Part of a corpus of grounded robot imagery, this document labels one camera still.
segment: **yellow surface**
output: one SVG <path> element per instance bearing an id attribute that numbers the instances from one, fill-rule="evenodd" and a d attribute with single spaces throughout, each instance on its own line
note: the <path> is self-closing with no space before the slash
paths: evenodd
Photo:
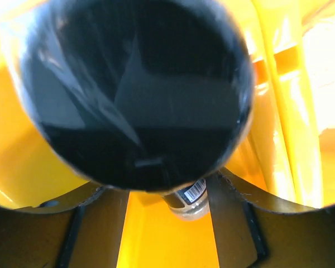
<path id="1" fill-rule="evenodd" d="M 86 181 L 74 175 L 36 131 L 0 59 L 0 205 L 36 207 Z"/>
<path id="2" fill-rule="evenodd" d="M 117 268 L 218 268 L 210 214 L 184 222 L 160 198 L 143 205 L 141 193 L 128 201 Z"/>
<path id="3" fill-rule="evenodd" d="M 335 151 L 320 151 L 319 148 L 317 119 L 302 43 L 303 24 L 310 22 L 315 12 L 320 13 L 321 8 L 335 4 L 335 1 L 219 1 L 237 21 L 256 73 L 251 130 L 226 167 L 261 189 L 290 201 L 316 208 L 335 202 L 332 192 L 335 192 Z M 44 1 L 16 1 L 15 8 L 0 12 L 0 22 L 10 21 L 41 2 Z M 17 25 L 15 21 L 7 25 L 14 32 L 25 31 L 25 26 Z M 15 75 L 19 74 L 15 63 L 17 38 L 5 32 L 1 33 L 0 38 L 1 49 L 19 87 L 20 80 Z M 0 203 L 11 208 L 36 205 L 39 202 L 37 196 L 50 198 L 74 189 L 84 181 L 72 175 L 49 152 L 47 144 L 32 128 L 17 103 L 3 64 L 0 53 L 0 87 L 4 88 L 0 90 Z M 3 109 L 3 102 L 9 108 Z M 13 114 L 17 119 L 10 121 Z M 322 147 L 328 142 L 325 142 L 326 136 L 322 134 L 320 137 Z M 26 153 L 19 154 L 19 149 L 15 148 L 22 145 L 27 148 Z M 47 168 L 43 164 L 44 160 L 47 161 L 45 157 L 55 166 L 55 178 L 68 177 L 64 186 L 56 181 L 58 186 L 55 190 L 45 191 L 40 185 L 47 185 L 46 180 L 51 176 L 43 176 L 42 171 L 41 180 L 37 180 L 32 175 L 34 171 Z M 9 162 L 16 163 L 16 168 L 7 169 Z M 32 172 L 16 171 L 25 165 L 25 169 Z M 25 187 L 44 193 L 33 194 L 35 197 L 31 198 L 31 191 Z M 139 198 L 145 205 L 156 202 L 154 197 Z"/>
<path id="4" fill-rule="evenodd" d="M 254 0 L 288 159 L 296 201 L 323 206 L 318 131 L 305 69 L 299 2 Z"/>
<path id="5" fill-rule="evenodd" d="M 222 3 L 242 29 L 256 74 L 253 123 L 248 141 L 244 141 L 237 148 L 226 167 L 261 189 L 294 202 L 293 179 L 256 10 L 249 0 Z M 238 165 L 254 172 L 242 175 L 235 168 Z"/>
<path id="6" fill-rule="evenodd" d="M 319 132 L 324 205 L 330 205 L 335 203 L 335 4 L 313 24 L 303 43 Z"/>

